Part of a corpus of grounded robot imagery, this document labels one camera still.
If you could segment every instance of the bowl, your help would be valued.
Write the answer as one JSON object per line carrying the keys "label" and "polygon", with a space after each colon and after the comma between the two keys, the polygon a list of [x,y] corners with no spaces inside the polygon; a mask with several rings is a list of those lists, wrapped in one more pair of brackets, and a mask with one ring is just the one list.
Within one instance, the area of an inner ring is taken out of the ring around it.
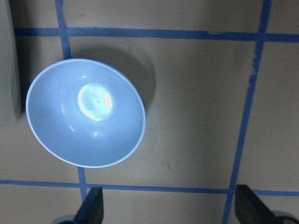
{"label": "bowl", "polygon": [[27,94],[26,115],[45,149],[86,168],[128,158],[146,123],[131,82],[115,68],[87,59],[60,61],[39,73]]}

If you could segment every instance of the beige floor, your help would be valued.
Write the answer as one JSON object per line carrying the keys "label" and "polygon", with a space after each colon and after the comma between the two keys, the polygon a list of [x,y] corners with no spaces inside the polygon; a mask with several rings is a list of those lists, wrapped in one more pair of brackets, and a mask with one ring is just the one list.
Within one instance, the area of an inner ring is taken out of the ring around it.
{"label": "beige floor", "polygon": [[[54,0],[10,0],[15,28],[58,28]],[[258,31],[263,2],[64,0],[68,27]],[[299,3],[272,1],[268,33],[299,34]],[[228,189],[255,42],[130,37],[69,38],[72,58],[110,64],[146,109],[140,147],[125,161],[85,168],[86,183]],[[37,74],[63,60],[59,36],[19,36],[22,99]],[[266,42],[237,183],[299,191],[299,45]],[[79,183],[77,167],[49,154],[25,112],[0,136],[0,180]],[[299,218],[299,197],[262,196]],[[226,194],[104,190],[104,224],[220,224]],[[0,184],[2,224],[47,224],[76,213],[77,188]],[[237,224],[233,207],[230,224]]]}

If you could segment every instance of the blue tape line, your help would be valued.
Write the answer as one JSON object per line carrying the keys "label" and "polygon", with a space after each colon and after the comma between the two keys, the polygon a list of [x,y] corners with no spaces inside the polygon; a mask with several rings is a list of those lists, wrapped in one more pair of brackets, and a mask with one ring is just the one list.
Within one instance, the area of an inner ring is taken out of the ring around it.
{"label": "blue tape line", "polygon": [[78,178],[80,184],[81,199],[83,202],[87,196],[86,180],[85,180],[85,173],[83,167],[78,167]]}
{"label": "blue tape line", "polygon": [[298,34],[267,34],[265,42],[299,43]]}
{"label": "blue tape line", "polygon": [[227,189],[210,188],[172,188],[172,187],[149,187],[149,186],[128,186],[128,185],[106,185],[87,184],[87,188],[102,187],[105,190],[133,190],[133,191],[159,191],[159,192],[180,192],[180,193],[202,193],[202,194],[227,194]]}
{"label": "blue tape line", "polygon": [[[116,28],[67,28],[69,36],[106,36],[106,37],[148,37],[148,38],[169,38],[169,39],[195,39],[195,40],[220,40],[220,41],[257,41],[260,39],[258,33],[225,33],[221,35],[211,35],[206,31],[192,30],[148,30],[138,29],[134,34],[134,29]],[[14,35],[22,36],[59,36],[59,28],[15,28]],[[298,43],[298,34],[265,34],[265,42],[285,42]]]}
{"label": "blue tape line", "polygon": [[59,28],[16,28],[15,36],[60,36]]}
{"label": "blue tape line", "polygon": [[[32,187],[52,187],[52,188],[80,188],[79,183],[63,182],[42,182],[42,181],[13,181],[0,180],[0,185],[32,186]],[[86,184],[86,188],[102,187],[105,190],[134,190],[134,191],[156,191],[156,192],[178,192],[178,193],[201,193],[201,194],[227,194],[227,189],[210,188],[171,188],[171,187],[147,187],[147,186],[128,186],[128,185],[105,185],[105,184]],[[271,191],[255,190],[258,196],[299,196],[298,191]]]}
{"label": "blue tape line", "polygon": [[255,33],[227,32],[210,34],[207,31],[162,30],[162,29],[127,29],[127,28],[68,28],[70,36],[108,36],[108,37],[155,37],[167,39],[201,39],[228,41],[256,41]]}
{"label": "blue tape line", "polygon": [[258,196],[292,196],[299,197],[297,191],[271,191],[271,190],[255,190],[254,193]]}
{"label": "blue tape line", "polygon": [[41,182],[41,181],[0,180],[0,184],[16,185],[16,186],[54,187],[54,188],[79,188],[80,187],[78,183]]}
{"label": "blue tape line", "polygon": [[60,40],[61,40],[61,46],[62,46],[62,53],[65,59],[71,58],[71,48],[70,48],[70,42],[69,42],[69,36],[67,33],[67,27],[64,20],[64,1],[63,0],[55,0],[55,6],[56,6],[56,14],[57,14],[57,20],[58,20],[58,26],[59,26],[59,33],[60,33]]}
{"label": "blue tape line", "polygon": [[248,123],[249,123],[250,111],[251,111],[253,96],[254,96],[255,87],[256,87],[256,81],[257,81],[261,57],[262,57],[262,53],[263,53],[263,44],[264,44],[265,32],[267,30],[267,24],[268,24],[268,20],[269,20],[270,8],[271,8],[271,0],[264,0],[261,19],[260,19],[260,25],[259,25],[259,29],[258,29],[259,39],[256,42],[256,48],[255,48],[256,57],[254,58],[253,65],[252,65],[254,72],[249,78],[249,85],[248,85],[248,89],[247,89],[245,106],[244,106],[244,110],[243,110],[239,139],[238,139],[238,144],[237,144],[237,150],[235,153],[233,171],[232,171],[232,175],[230,178],[228,195],[227,195],[225,208],[224,208],[224,212],[223,212],[222,224],[228,223],[228,219],[229,219],[229,215],[230,215],[230,211],[231,211],[231,205],[232,205],[232,201],[233,201],[233,196],[235,193],[235,186],[236,186],[238,173],[239,173],[239,169],[240,169],[241,158],[242,158],[242,153],[243,153],[243,148],[244,148],[244,142],[245,142],[247,127],[248,127]]}

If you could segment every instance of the bowl rim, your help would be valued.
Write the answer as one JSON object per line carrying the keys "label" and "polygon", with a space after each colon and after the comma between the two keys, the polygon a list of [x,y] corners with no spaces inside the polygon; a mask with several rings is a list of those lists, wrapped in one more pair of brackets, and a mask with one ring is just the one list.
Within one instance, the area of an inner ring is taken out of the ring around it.
{"label": "bowl rim", "polygon": [[[109,164],[105,164],[105,165],[101,165],[101,166],[88,166],[88,165],[82,165],[82,164],[77,164],[77,163],[74,163],[74,162],[71,162],[71,161],[68,161],[62,157],[60,157],[59,155],[55,154],[54,152],[52,152],[48,147],[46,147],[44,145],[44,143],[40,140],[40,138],[38,137],[38,134],[35,132],[33,126],[32,126],[32,123],[31,123],[31,118],[30,118],[30,114],[29,114],[29,99],[30,99],[30,95],[31,95],[31,91],[32,89],[34,88],[36,82],[38,81],[38,79],[43,75],[45,74],[47,71],[49,71],[50,69],[54,68],[54,67],[57,67],[61,64],[64,64],[64,63],[73,63],[73,62],[86,62],[86,63],[94,63],[94,64],[97,64],[97,65],[100,65],[100,66],[104,66],[110,70],[112,70],[114,72],[114,74],[118,75],[119,77],[121,77],[125,82],[128,83],[128,85],[130,86],[130,88],[134,91],[136,97],[138,98],[138,101],[140,103],[140,107],[142,109],[142,131],[140,133],[140,137],[137,141],[137,143],[135,144],[135,146],[132,148],[132,150],[126,155],[124,156],[123,158],[115,161],[115,162],[112,162],[112,163],[109,163]],[[146,114],[145,114],[145,109],[144,109],[144,105],[143,105],[143,102],[142,102],[142,99],[138,93],[138,91],[136,90],[136,88],[134,87],[134,85],[131,83],[131,81],[125,76],[123,75],[120,71],[118,71],[116,68],[108,65],[108,64],[105,64],[103,62],[99,62],[99,61],[95,61],[95,60],[90,60],[90,59],[83,59],[83,58],[72,58],[72,59],[66,59],[66,60],[62,60],[62,61],[59,61],[59,62],[56,62],[48,67],[46,67],[45,69],[43,69],[36,77],[35,79],[32,81],[29,89],[28,89],[28,92],[27,92],[27,96],[26,96],[26,106],[25,106],[25,109],[26,109],[26,116],[27,116],[27,121],[29,123],[29,126],[30,126],[30,129],[31,131],[33,132],[34,136],[36,137],[36,139],[39,141],[39,143],[49,152],[51,153],[53,156],[57,157],[58,159],[66,162],[66,163],[69,163],[71,165],[74,165],[74,166],[77,166],[77,167],[84,167],[84,168],[104,168],[104,167],[109,167],[109,166],[112,166],[112,165],[115,165],[117,163],[120,163],[122,161],[124,161],[126,158],[128,158],[140,145],[143,137],[144,137],[144,133],[145,133],[145,127],[146,127]]]}

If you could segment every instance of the white bowl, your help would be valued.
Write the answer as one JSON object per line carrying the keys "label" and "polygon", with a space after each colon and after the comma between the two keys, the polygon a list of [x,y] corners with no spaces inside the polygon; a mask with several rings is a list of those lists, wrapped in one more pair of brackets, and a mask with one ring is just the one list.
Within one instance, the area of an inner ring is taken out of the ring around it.
{"label": "white bowl", "polygon": [[144,107],[130,81],[116,69],[86,59],[44,69],[29,88],[26,113],[45,149],[86,168],[123,161],[145,130]]}

